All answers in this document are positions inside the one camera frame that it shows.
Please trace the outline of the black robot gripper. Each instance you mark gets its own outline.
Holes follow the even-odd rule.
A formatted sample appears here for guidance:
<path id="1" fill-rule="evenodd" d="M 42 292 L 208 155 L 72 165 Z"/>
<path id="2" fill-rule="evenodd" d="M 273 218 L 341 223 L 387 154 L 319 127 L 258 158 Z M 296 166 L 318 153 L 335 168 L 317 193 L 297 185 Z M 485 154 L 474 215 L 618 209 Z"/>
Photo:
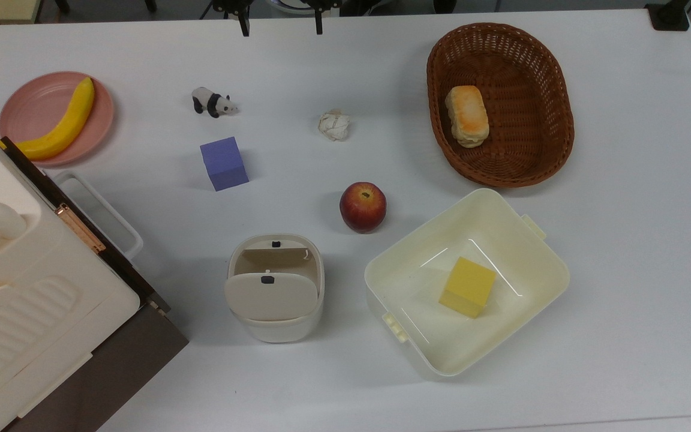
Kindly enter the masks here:
<path id="1" fill-rule="evenodd" d="M 255 1 L 212 1 L 215 11 L 236 14 L 244 37 L 250 36 L 248 11 Z M 316 34 L 323 35 L 323 13 L 340 8 L 341 1 L 265 1 L 272 7 L 290 14 L 314 14 Z"/>

